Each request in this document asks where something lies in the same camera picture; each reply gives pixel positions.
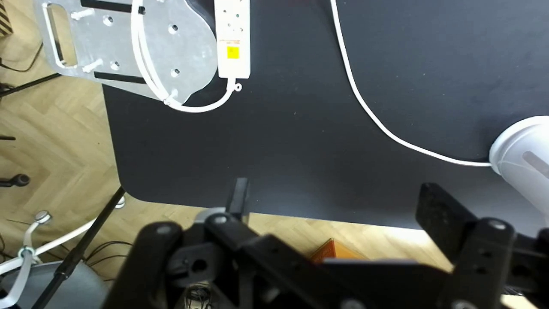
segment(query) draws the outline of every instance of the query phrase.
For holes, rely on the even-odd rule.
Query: black table surface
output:
[[[363,94],[407,140],[488,159],[509,125],[549,109],[549,1],[346,0]],[[186,114],[105,87],[121,180],[147,200],[220,205],[249,176],[251,209],[407,224],[438,181],[479,216],[534,233],[541,212],[491,168],[430,159],[385,137],[351,92],[328,0],[253,1],[253,77]],[[213,101],[220,80],[191,104]]]

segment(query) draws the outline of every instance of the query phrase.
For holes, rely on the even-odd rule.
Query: herringbone floor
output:
[[[8,0],[6,4],[16,34],[2,39],[0,54],[6,63],[25,66],[40,44],[32,0]],[[0,80],[23,83],[50,71],[42,54],[28,73],[0,68]],[[62,77],[2,99],[0,135],[18,137],[16,142],[0,140],[0,176],[25,171],[33,178],[25,188],[0,188],[0,235],[11,252],[16,252],[25,228],[38,210],[49,209],[54,214],[54,221],[40,228],[37,236],[37,241],[45,241],[95,217],[119,186],[105,102],[95,82]],[[128,205],[112,216],[95,243],[133,240],[143,224],[157,219],[176,219],[189,226],[198,210],[128,197]],[[419,229],[268,214],[253,214],[251,224],[261,233],[277,233],[304,253],[332,236],[371,259],[418,259],[452,267]],[[102,255],[122,250],[126,247],[110,247]],[[121,262],[105,260],[98,271],[114,277]]]

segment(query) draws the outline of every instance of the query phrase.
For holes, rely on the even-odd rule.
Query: power strip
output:
[[[217,0],[219,73],[251,77],[251,0]]]

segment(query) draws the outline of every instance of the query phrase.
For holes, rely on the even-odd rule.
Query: black cable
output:
[[[97,233],[102,229],[105,221],[109,219],[110,212],[117,207],[121,197],[124,195],[124,188],[121,186],[116,195],[107,202],[100,216],[95,219],[95,222],[90,226],[90,229],[85,233],[85,236],[80,240],[80,243],[69,252],[69,255],[64,259],[64,262],[56,269],[56,274],[49,286],[42,291],[38,300],[35,301],[33,309],[45,309],[59,286],[73,274],[74,267],[83,260],[83,255],[88,248],[88,245],[93,241]]]
[[[35,66],[35,63],[37,63],[37,59],[38,59],[40,51],[44,49],[44,46],[45,46],[45,42],[40,42],[40,47],[37,49],[32,63],[30,63],[26,68],[16,68],[16,66],[6,65],[6,63],[2,61],[2,58],[0,58],[0,66],[4,66],[4,68],[8,68],[8,70],[13,70],[13,71],[30,71],[30,70]]]
[[[93,267],[93,265],[97,265],[97,264],[100,264],[100,262],[105,262],[105,260],[109,260],[109,259],[122,259],[122,257],[126,259],[128,253],[105,255],[105,257],[102,257],[102,259],[98,259],[98,260],[90,262],[88,265]]]
[[[57,78],[57,77],[61,77],[61,73],[45,75],[45,77],[42,77],[42,78],[37,78],[37,80],[32,80],[32,82],[26,82],[26,83],[11,87],[11,89],[8,89],[8,90],[2,90],[2,92],[0,92],[0,97],[9,95],[9,94],[14,94],[14,92],[20,92],[20,90],[25,90],[25,89],[28,89],[28,87],[35,87],[35,85],[38,85],[38,83],[42,83],[42,82],[47,82],[47,80],[52,80],[52,78]]]
[[[97,253],[100,253],[102,250],[105,250],[107,247],[112,247],[112,245],[133,245],[133,241],[124,241],[124,240],[110,240],[110,241],[104,241],[100,243],[98,247],[95,247],[88,257],[85,257],[85,260],[90,260],[92,257],[95,257]]]

